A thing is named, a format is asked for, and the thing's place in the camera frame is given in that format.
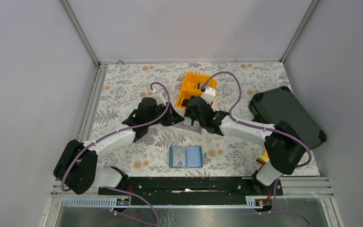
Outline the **yellow card storage bin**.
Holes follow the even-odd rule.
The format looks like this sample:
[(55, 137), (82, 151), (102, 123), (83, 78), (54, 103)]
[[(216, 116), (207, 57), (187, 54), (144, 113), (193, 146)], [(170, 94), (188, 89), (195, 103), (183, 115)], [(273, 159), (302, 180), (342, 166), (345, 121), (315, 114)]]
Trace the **yellow card storage bin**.
[(186, 72), (175, 107), (185, 109), (192, 97), (201, 96), (200, 89), (209, 78), (209, 75)]

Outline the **blue card holder wallet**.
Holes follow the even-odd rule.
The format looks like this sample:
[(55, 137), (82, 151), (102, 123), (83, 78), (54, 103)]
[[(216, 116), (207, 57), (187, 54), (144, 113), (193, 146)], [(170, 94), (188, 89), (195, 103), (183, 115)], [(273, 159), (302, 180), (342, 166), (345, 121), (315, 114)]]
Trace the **blue card holder wallet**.
[(202, 147), (179, 147), (185, 150), (185, 166), (173, 166), (173, 153), (172, 150), (176, 146), (169, 147), (169, 167), (170, 168), (202, 168), (203, 162), (203, 152)]

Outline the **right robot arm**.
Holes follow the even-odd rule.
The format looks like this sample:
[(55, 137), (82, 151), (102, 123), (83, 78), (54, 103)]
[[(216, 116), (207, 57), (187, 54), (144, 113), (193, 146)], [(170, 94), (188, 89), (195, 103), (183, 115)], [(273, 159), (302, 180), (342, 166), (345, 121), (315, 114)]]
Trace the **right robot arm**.
[(190, 99), (185, 116), (197, 121), (208, 133), (237, 137), (265, 148), (269, 161), (256, 173), (252, 188), (263, 195), (282, 175), (290, 175), (299, 167), (305, 152), (310, 149), (298, 138), (292, 127), (280, 121), (277, 125), (243, 121), (225, 111), (214, 111), (201, 97)]

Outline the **white card storage bin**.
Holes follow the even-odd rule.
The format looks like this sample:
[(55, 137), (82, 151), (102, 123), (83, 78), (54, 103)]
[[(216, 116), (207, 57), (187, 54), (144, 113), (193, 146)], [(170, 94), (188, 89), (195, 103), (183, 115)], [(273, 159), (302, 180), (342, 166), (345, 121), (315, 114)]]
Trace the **white card storage bin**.
[(203, 129), (197, 121), (184, 117), (184, 121), (176, 125), (170, 126), (172, 132), (189, 138), (204, 138), (207, 131)]

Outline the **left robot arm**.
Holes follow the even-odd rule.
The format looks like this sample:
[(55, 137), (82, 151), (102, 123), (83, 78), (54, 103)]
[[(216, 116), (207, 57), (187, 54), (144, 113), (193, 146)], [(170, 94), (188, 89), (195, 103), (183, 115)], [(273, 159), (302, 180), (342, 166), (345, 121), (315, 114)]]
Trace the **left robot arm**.
[(109, 186), (116, 194), (126, 192), (128, 182), (115, 167), (98, 168), (97, 163), (115, 150), (145, 136), (152, 125), (173, 126), (184, 121), (171, 103), (157, 103), (154, 98), (141, 100), (137, 109), (122, 121), (119, 129), (95, 141), (71, 140), (67, 143), (53, 175), (65, 186), (65, 191), (80, 195), (90, 187)]

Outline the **credit card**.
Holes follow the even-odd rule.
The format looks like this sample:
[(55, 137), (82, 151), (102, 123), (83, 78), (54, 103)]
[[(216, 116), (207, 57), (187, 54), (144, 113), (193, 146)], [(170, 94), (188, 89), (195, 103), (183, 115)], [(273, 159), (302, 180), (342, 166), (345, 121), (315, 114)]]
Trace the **credit card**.
[(173, 153), (173, 166), (185, 166), (184, 148), (174, 147), (172, 153)]

